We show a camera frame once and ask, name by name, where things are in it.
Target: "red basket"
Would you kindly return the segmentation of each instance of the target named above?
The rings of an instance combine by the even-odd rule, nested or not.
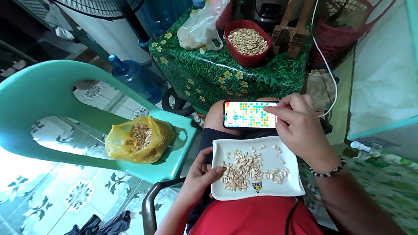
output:
[[[366,0],[349,0],[345,11],[356,11],[356,10],[366,10],[366,19],[374,11],[379,3],[382,0],[379,0],[374,6]],[[315,39],[318,43],[319,48],[321,49],[322,54],[327,61],[332,61],[337,57],[341,52],[347,49],[355,41],[361,38],[365,33],[367,33],[373,25],[389,10],[389,8],[395,3],[396,0],[387,6],[387,8],[372,22],[364,24],[359,30],[353,29],[351,26],[341,26],[333,28],[326,25],[321,19],[318,20],[318,23],[315,28]],[[327,3],[328,12],[332,15],[335,13],[343,4],[345,0],[333,0]],[[319,54],[316,47],[313,47],[314,59],[313,65],[320,65],[324,62],[321,55]]]
[[[237,28],[253,28],[253,29],[255,29],[264,38],[264,40],[267,41],[267,50],[265,50],[264,52],[262,52],[258,55],[254,55],[254,56],[244,55],[244,54],[238,52],[238,50],[235,49],[235,47],[232,45],[232,43],[228,40],[229,33],[231,31],[233,31],[234,29],[237,29]],[[255,67],[255,66],[259,65],[261,62],[264,61],[265,54],[271,48],[271,38],[270,38],[270,36],[266,32],[264,32],[264,30],[262,30],[256,23],[254,23],[252,21],[249,21],[249,20],[237,20],[237,21],[234,21],[234,22],[230,23],[225,28],[224,36],[225,36],[225,40],[227,41],[227,48],[228,48],[229,52],[231,53],[232,57],[239,64],[241,64],[244,67]]]

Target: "white cable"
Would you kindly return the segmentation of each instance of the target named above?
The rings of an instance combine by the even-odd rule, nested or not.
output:
[[[313,9],[311,27],[314,25],[314,17],[315,17],[316,7],[318,6],[318,1],[319,0],[316,0],[315,8]],[[337,95],[338,95],[337,82],[335,81],[334,75],[332,75],[331,69],[329,68],[329,65],[328,65],[328,63],[327,63],[327,61],[325,59],[324,54],[322,54],[322,51],[319,49],[319,46],[316,43],[316,40],[315,40],[314,32],[313,31],[312,31],[312,39],[313,39],[313,42],[315,43],[316,48],[318,49],[319,53],[321,54],[322,59],[325,62],[325,66],[328,69],[329,75],[331,76],[332,81],[334,82],[334,86],[335,86],[335,98],[334,98],[334,102],[332,103],[331,107],[329,107],[329,109],[328,109],[328,111],[326,113],[324,113],[323,115],[318,116],[318,117],[323,117],[323,116],[327,115],[331,111],[331,109],[334,107],[335,102],[337,102]]]

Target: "hand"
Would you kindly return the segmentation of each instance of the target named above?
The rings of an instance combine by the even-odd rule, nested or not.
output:
[[[213,147],[203,149],[190,167],[177,197],[185,206],[194,207],[197,205],[205,189],[219,180],[225,171],[221,166],[212,169],[212,164],[205,164],[206,155],[211,153],[213,153]]]
[[[326,174],[333,171],[340,161],[313,108],[311,96],[291,94],[277,107],[264,107],[264,110],[277,116],[276,130],[283,143],[315,172]]]

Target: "white plate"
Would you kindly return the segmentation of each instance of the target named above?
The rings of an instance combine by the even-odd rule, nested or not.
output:
[[[265,145],[266,148],[259,149],[261,145]],[[276,145],[281,148],[282,153],[277,153],[273,147]],[[263,165],[260,167],[261,172],[266,170],[274,171],[275,168],[280,170],[287,167],[290,171],[288,177],[283,179],[282,184],[276,184],[265,178],[262,179],[262,188],[256,190],[253,181],[248,178],[250,184],[246,191],[230,191],[224,189],[224,183],[221,180],[216,181],[211,185],[211,192],[213,198],[220,201],[228,200],[237,200],[247,197],[256,197],[256,196],[282,196],[282,197],[294,197],[301,196],[305,194],[303,189],[301,179],[299,177],[299,168],[298,162],[296,160],[295,154],[293,154],[288,147],[280,140],[278,136],[269,136],[251,140],[214,140],[213,141],[213,160],[212,167],[222,166],[222,161],[225,161],[226,164],[234,164],[234,151],[240,150],[241,153],[248,152],[248,155],[253,154],[250,147],[254,147],[257,152],[261,153],[261,158],[263,159]],[[230,159],[225,157],[225,153],[230,152]]]

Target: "green tablecloth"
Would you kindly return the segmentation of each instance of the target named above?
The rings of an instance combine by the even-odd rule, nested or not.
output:
[[[303,86],[309,46],[297,60],[285,53],[266,65],[244,68],[229,53],[225,41],[219,51],[180,47],[177,30],[189,18],[187,11],[166,35],[153,43],[150,53],[167,76],[177,95],[204,111],[219,100],[250,101],[260,97],[282,98],[299,92]]]

